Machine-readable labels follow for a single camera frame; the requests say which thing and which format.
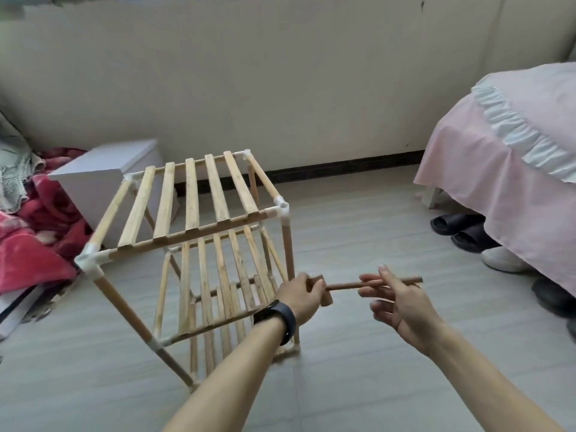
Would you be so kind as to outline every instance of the top shelf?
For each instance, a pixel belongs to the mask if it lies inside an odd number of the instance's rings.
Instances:
[[[250,188],[238,167],[237,159],[243,159],[248,165],[248,177]],[[223,162],[230,173],[234,186],[244,209],[244,214],[238,217],[230,217],[224,191],[220,182],[220,175],[216,164]],[[208,174],[210,192],[216,215],[216,223],[209,225],[200,224],[197,169],[204,168]],[[185,203],[185,229],[181,232],[170,233],[170,213],[174,193],[175,174],[177,171],[185,173],[186,203]],[[162,193],[158,215],[154,219],[148,210],[148,202],[152,191],[152,183],[156,176],[162,175]],[[260,200],[256,189],[256,176],[262,181],[267,192],[274,200],[274,207],[260,209]],[[278,190],[274,187],[268,176],[250,150],[230,152],[225,151],[222,155],[213,156],[207,154],[204,159],[186,159],[182,163],[169,162],[163,167],[148,166],[144,171],[126,174],[118,191],[105,211],[100,223],[94,231],[88,249],[98,251],[108,229],[120,205],[125,202],[126,194],[131,192],[133,202],[130,214],[124,225],[123,232],[118,241],[118,247],[112,249],[110,258],[115,259],[133,253],[142,253],[156,248],[175,245],[181,242],[208,236],[213,233],[223,232],[234,227],[249,225],[266,218],[276,217],[280,209],[286,209],[284,201]],[[138,232],[142,220],[146,218],[153,232],[153,238],[147,241],[137,242]]]

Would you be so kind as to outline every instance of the red blanket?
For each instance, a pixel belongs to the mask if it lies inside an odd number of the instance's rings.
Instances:
[[[40,154],[46,167],[27,182],[29,198],[17,216],[0,212],[0,294],[76,277],[71,262],[91,230],[60,184],[47,174],[83,153],[57,148]],[[43,244],[36,237],[38,232],[54,236],[54,242]]]

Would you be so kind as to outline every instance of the hand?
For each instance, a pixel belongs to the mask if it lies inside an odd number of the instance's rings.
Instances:
[[[302,326],[318,311],[320,298],[326,288],[324,279],[314,283],[310,292],[306,290],[308,274],[299,273],[290,282],[284,282],[278,288],[276,298],[285,303],[294,313],[298,326]]]
[[[364,286],[358,290],[360,297],[378,297],[370,309],[374,319],[393,327],[404,341],[420,353],[429,356],[447,327],[438,315],[426,293],[416,285],[405,285],[385,266],[378,267],[379,274],[362,274],[363,282],[381,282],[389,287]]]

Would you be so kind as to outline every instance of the white shoe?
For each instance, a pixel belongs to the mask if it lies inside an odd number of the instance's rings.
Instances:
[[[487,266],[507,273],[522,273],[533,269],[530,265],[504,247],[484,250],[480,255]]]

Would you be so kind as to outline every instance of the smartwatch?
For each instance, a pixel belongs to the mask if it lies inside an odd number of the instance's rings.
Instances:
[[[280,300],[274,300],[270,305],[266,306],[264,309],[259,310],[252,316],[253,324],[256,325],[261,321],[267,320],[275,315],[280,315],[280,317],[284,320],[284,324],[286,325],[286,334],[282,339],[282,343],[280,344],[283,346],[290,338],[294,336],[296,332],[296,317],[294,317],[294,313],[288,307],[288,305],[282,303]]]

